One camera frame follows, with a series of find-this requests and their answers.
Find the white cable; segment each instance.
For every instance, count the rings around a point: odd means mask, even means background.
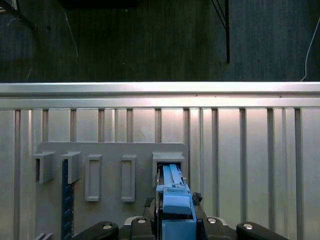
[[[320,23],[320,16],[319,16],[319,19],[318,19],[318,23],[316,24],[316,27],[315,27],[315,30],[314,30],[312,39],[311,39],[311,42],[310,42],[310,45],[309,45],[309,49],[308,49],[308,51],[306,52],[306,57],[305,57],[305,62],[304,62],[304,77],[301,79],[300,82],[302,82],[303,80],[305,80],[305,79],[307,78],[307,62],[308,62],[308,57],[309,57],[309,53],[310,53],[310,49],[311,49],[312,43],[314,42],[314,39],[315,39],[317,30],[318,30],[319,23]]]

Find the gray panel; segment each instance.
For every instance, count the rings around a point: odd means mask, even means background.
[[[98,109],[76,110],[76,141],[97,142],[98,141]]]
[[[0,110],[0,239],[14,239],[15,111]]]
[[[320,235],[320,109],[301,109],[304,239]]]
[[[68,108],[93,109],[93,108],[318,108],[320,99],[316,97],[114,97],[114,98],[89,98],[74,99],[23,99],[0,98],[0,106],[3,110],[10,109],[54,109]]]
[[[48,140],[50,142],[70,141],[70,109],[49,109]]]
[[[214,155],[213,155],[213,112],[211,108],[201,110],[201,193],[202,205],[207,216],[214,215]]]
[[[219,216],[235,228],[241,222],[239,109],[218,109]]]
[[[82,177],[74,184],[74,234],[87,229],[93,223],[105,220],[112,220],[119,226],[122,226],[125,220],[132,216],[140,216],[143,213],[143,204],[147,197],[154,196],[155,188],[152,186],[152,152],[178,152],[182,153],[186,160],[188,157],[188,148],[182,143],[102,143],[102,142],[43,142],[38,147],[38,152],[56,151],[56,159],[59,159],[65,152],[81,151],[81,174],[85,175],[85,159],[92,153],[102,154],[101,158],[101,191],[100,201],[85,201],[85,178]],[[124,153],[136,155],[136,185],[135,202],[122,202],[122,156]],[[61,209],[61,185],[55,178],[48,183],[47,189],[38,189],[39,195],[45,195],[51,199],[51,203],[46,205],[55,206],[55,211]],[[43,207],[43,203],[38,202],[37,210]],[[42,233],[53,233],[45,229],[44,224]]]
[[[85,158],[85,200],[98,202],[101,197],[102,156],[90,154]]]
[[[156,115],[154,109],[133,109],[132,131],[134,143],[156,141]]]
[[[121,200],[136,200],[136,155],[123,155],[121,158]]]
[[[34,125],[37,113],[40,124]],[[35,165],[33,140],[36,129],[42,129],[42,110],[22,110],[20,113],[20,230],[19,239],[35,239]]]
[[[295,110],[274,109],[275,231],[297,239]]]
[[[201,192],[201,146],[200,146],[200,109],[190,109],[190,188],[192,192]]]
[[[297,239],[297,172],[296,172],[296,136],[295,110],[285,109],[285,153],[288,193],[287,238]]]
[[[184,110],[161,109],[161,142],[183,143],[184,142]]]
[[[0,94],[34,96],[132,95],[132,94],[318,94],[317,82],[95,82],[95,83],[2,83]]]
[[[116,142],[127,142],[127,109],[116,110]]]
[[[114,143],[116,141],[116,110],[106,108],[104,110],[104,141]]]
[[[269,226],[266,109],[246,109],[247,220]]]

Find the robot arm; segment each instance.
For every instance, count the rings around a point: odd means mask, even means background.
[[[143,216],[131,217],[122,228],[99,222],[72,240],[287,240],[254,222],[230,228],[218,217],[208,217],[192,194],[177,164],[157,169],[155,197],[146,201]]]

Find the blue plastic part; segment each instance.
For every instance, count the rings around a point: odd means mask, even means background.
[[[62,162],[61,240],[70,240],[74,234],[74,185],[68,184],[68,160]]]
[[[163,212],[166,214],[191,215],[190,197],[185,189],[173,191],[171,188],[163,190]]]
[[[182,173],[175,164],[163,166],[164,185],[158,185],[157,192],[163,192],[163,212],[189,215],[192,219],[162,220],[163,240],[196,240],[197,218],[189,186],[183,181]]]
[[[190,190],[175,164],[163,166],[163,181],[164,185],[156,188],[157,192],[163,192],[163,212],[191,215]]]
[[[162,240],[196,240],[197,223],[189,220],[163,220]]]

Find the gray pegboard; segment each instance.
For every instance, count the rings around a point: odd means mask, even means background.
[[[155,196],[153,187],[154,154],[175,153],[180,160],[185,159],[185,176],[188,176],[189,151],[182,143],[105,143],[105,142],[42,142],[37,153],[53,153],[53,179],[36,184],[36,236],[41,233],[53,233],[53,239],[61,237],[62,210],[62,160],[64,156],[76,155],[79,175],[74,182],[74,233],[81,231],[100,221],[112,221],[122,226],[132,216],[140,216],[144,210],[147,197]],[[90,159],[89,156],[100,156]],[[87,182],[92,174],[92,181]],[[92,193],[99,198],[88,201],[85,188],[91,187]]]

